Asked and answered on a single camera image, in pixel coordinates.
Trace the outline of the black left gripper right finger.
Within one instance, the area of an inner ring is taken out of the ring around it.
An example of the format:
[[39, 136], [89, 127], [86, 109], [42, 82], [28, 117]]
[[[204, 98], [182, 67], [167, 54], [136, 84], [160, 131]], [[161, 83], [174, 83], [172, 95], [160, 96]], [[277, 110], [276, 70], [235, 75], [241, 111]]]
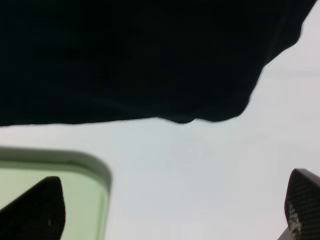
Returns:
[[320, 177], [304, 168], [290, 175], [284, 213], [287, 228], [279, 240], [320, 240]]

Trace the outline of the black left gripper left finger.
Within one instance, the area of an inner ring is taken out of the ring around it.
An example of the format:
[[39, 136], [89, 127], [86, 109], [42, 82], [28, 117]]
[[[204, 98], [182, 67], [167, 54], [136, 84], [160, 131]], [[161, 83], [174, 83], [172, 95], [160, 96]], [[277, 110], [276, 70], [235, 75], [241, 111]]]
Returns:
[[48, 176], [0, 210], [0, 238], [60, 240], [65, 223], [61, 179]]

